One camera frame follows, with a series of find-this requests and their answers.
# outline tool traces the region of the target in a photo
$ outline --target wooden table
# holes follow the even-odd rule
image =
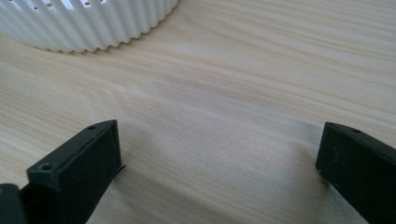
[[[123,162],[89,223],[365,223],[315,160],[325,121],[396,147],[396,4],[180,0],[95,53],[0,37],[1,182],[117,119]]]

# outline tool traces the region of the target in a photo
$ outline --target screw hole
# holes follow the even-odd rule
[[[52,164],[49,162],[44,163],[44,164],[40,165],[38,167],[38,169],[43,170],[43,171],[48,171],[48,170],[52,169]]]
[[[357,129],[350,129],[350,131],[352,131],[353,133],[361,133],[361,131],[359,131]]]

